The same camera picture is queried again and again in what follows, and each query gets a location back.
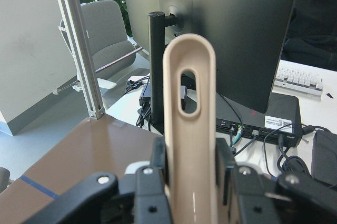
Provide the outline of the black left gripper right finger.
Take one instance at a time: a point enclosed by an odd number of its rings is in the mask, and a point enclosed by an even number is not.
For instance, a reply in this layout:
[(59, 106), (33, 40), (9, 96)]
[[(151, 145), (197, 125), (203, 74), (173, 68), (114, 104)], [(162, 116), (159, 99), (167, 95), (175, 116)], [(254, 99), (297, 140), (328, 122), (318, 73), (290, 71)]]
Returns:
[(215, 177), (217, 204), (226, 206), (230, 195), (232, 169), (235, 167), (233, 154), (224, 138), (216, 138)]

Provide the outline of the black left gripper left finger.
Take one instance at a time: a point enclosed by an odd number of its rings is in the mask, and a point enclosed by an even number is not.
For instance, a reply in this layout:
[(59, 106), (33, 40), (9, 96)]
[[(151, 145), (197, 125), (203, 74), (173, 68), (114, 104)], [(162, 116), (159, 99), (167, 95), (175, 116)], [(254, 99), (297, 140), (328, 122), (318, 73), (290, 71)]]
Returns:
[(150, 166), (157, 167), (162, 171), (163, 179), (165, 183), (168, 185), (169, 184), (168, 160), (167, 160), (165, 138), (163, 136), (156, 137), (153, 141)]

